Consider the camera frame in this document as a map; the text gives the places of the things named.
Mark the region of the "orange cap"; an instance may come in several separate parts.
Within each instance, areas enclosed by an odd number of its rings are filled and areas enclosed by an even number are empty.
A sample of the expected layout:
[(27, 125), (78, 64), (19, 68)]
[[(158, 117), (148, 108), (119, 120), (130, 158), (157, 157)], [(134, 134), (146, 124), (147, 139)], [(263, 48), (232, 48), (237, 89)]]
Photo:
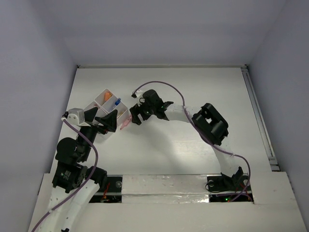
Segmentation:
[(105, 92), (104, 94), (104, 101), (108, 101), (112, 97), (112, 93), (110, 92)]

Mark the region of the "small spray bottle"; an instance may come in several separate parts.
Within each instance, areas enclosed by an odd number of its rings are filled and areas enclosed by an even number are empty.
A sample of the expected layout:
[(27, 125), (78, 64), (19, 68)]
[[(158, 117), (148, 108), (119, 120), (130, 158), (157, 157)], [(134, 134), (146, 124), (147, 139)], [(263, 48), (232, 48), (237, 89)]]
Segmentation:
[(114, 104), (112, 105), (112, 109), (114, 109), (117, 105), (119, 105), (120, 102), (121, 102), (121, 98), (118, 98), (118, 99), (114, 102)]

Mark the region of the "pink highlighter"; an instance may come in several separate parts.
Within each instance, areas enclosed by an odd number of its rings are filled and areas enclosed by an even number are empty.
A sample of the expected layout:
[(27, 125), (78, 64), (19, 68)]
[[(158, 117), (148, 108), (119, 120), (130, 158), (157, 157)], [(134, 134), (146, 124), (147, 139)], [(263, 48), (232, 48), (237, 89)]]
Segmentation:
[(128, 124), (131, 122), (132, 120), (132, 116), (129, 116), (127, 119), (124, 120), (124, 122), (121, 125), (120, 130), (122, 130), (123, 128), (125, 128), (126, 126), (128, 126)]

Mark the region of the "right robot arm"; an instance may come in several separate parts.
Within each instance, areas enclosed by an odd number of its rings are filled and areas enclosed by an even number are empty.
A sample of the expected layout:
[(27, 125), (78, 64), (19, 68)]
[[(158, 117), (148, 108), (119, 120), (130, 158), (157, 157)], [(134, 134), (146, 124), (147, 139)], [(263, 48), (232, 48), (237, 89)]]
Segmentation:
[(212, 104), (206, 103), (200, 108), (178, 105), (172, 101), (163, 101), (153, 89), (137, 90), (132, 97), (137, 100), (130, 108), (132, 123), (140, 125), (151, 116), (166, 121), (190, 123), (214, 150), (221, 169), (220, 186), (229, 191), (237, 188), (243, 170), (236, 163), (229, 145), (228, 123)]

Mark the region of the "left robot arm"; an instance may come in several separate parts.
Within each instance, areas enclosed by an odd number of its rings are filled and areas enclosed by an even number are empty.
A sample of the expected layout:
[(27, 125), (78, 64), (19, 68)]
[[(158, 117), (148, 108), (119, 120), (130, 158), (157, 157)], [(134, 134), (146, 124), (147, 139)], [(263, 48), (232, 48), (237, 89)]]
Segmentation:
[(94, 194), (108, 188), (107, 171), (97, 167), (97, 134), (116, 132), (116, 109), (103, 117), (98, 107), (84, 111), (72, 108), (61, 120), (77, 133), (75, 139), (65, 137), (56, 147), (56, 171), (46, 213), (34, 225), (34, 232), (73, 232)]

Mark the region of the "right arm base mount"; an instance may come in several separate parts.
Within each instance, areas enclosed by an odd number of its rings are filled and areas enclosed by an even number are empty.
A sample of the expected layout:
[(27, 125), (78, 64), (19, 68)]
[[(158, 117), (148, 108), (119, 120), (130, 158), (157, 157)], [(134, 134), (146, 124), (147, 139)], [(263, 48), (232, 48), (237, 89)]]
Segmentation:
[(238, 196), (233, 202), (253, 202), (253, 194), (251, 186), (245, 186), (248, 181), (248, 176), (244, 175), (235, 186), (229, 186), (224, 183), (224, 179), (221, 175), (207, 176), (207, 182), (205, 189), (209, 193), (210, 203), (228, 203), (232, 199)]

